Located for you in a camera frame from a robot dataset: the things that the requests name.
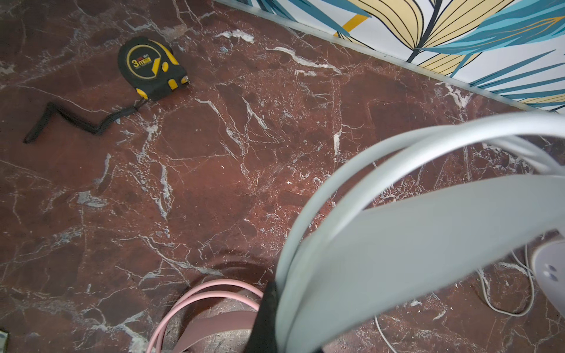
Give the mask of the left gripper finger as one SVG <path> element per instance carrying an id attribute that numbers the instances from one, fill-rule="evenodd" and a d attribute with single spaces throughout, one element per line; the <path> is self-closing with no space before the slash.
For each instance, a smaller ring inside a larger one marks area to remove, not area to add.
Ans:
<path id="1" fill-rule="evenodd" d="M 275 282 L 266 286 L 244 353 L 277 353 L 275 322 L 280 296 Z"/>

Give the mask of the pink cat-ear headphones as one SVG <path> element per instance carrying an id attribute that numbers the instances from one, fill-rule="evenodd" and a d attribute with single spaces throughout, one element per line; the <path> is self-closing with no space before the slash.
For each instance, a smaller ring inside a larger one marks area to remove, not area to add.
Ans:
<path id="1" fill-rule="evenodd" d="M 232 299 L 239 303 L 243 303 L 251 307 L 250 311 L 230 311 L 220 313 L 216 316 L 211 316 L 203 319 L 195 319 L 190 322 L 185 331 L 178 339 L 173 348 L 174 352 L 184 352 L 199 341 L 216 334 L 229 331 L 249 330 L 252 329 L 255 323 L 260 304 L 255 300 L 250 299 L 241 294 L 233 293 L 230 291 L 209 291 L 209 288 L 217 286 L 232 286 L 243 288 L 260 299 L 263 297 L 263 291 L 253 285 L 242 282 L 236 279 L 215 279 L 210 282 L 197 285 L 189 290 L 173 305 L 171 310 L 165 315 L 161 322 L 157 325 L 153 335 L 151 336 L 147 352 L 160 352 L 163 347 L 163 341 L 166 335 L 166 328 L 170 320 L 183 308 L 191 304 L 200 302 L 204 299 Z"/>

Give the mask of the white headphones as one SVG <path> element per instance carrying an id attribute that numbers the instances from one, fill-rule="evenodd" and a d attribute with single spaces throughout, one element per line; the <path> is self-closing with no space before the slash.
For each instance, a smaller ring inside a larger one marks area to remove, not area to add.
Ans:
<path id="1" fill-rule="evenodd" d="M 507 113 L 432 126 L 362 151 L 310 198 L 275 281 L 280 352 L 314 352 L 372 316 L 443 288 L 536 236 L 564 229 L 564 168 L 528 141 L 564 136 L 555 113 Z M 502 176 L 372 207 L 407 174 L 468 145 L 521 157 L 535 174 Z"/>

